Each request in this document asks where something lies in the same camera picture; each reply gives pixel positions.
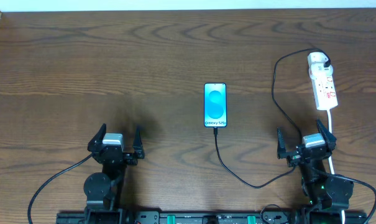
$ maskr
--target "blue phone screen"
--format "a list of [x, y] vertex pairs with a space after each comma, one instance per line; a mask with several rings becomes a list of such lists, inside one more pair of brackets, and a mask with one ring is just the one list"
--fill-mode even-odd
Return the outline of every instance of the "blue phone screen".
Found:
[[204, 85], [204, 126], [226, 127], [226, 84]]

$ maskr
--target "white wall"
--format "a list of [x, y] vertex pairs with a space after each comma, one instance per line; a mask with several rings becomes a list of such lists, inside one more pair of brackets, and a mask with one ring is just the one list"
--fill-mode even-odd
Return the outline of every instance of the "white wall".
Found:
[[376, 7], [376, 0], [0, 0], [2, 12]]

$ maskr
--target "tabletop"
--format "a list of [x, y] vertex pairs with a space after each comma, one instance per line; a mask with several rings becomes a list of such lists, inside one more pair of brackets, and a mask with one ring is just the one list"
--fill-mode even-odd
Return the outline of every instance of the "tabletop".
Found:
[[[129, 167], [121, 203], [163, 211], [299, 208], [301, 174], [251, 189], [217, 159], [203, 125], [203, 85], [227, 85], [224, 162], [252, 184], [289, 170], [277, 159], [277, 127], [298, 135], [271, 97], [273, 66], [318, 47], [332, 58], [339, 105], [332, 113], [336, 173], [376, 188], [376, 9], [5, 13], [0, 23], [0, 223], [27, 223], [34, 192], [89, 153], [103, 123], [132, 146], [143, 127], [146, 158]], [[275, 99], [302, 129], [317, 132], [307, 53], [280, 62]], [[37, 197], [34, 223], [82, 211], [93, 159]], [[355, 185], [350, 209], [373, 193]], [[376, 223], [376, 213], [372, 219]]]

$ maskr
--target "power strip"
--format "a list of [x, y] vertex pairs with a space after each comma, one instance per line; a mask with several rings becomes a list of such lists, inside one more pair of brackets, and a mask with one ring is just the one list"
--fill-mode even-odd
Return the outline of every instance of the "power strip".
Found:
[[329, 59], [322, 52], [313, 52], [308, 55], [309, 74], [316, 108], [330, 110], [338, 105], [334, 81], [332, 79], [332, 65], [324, 67]]

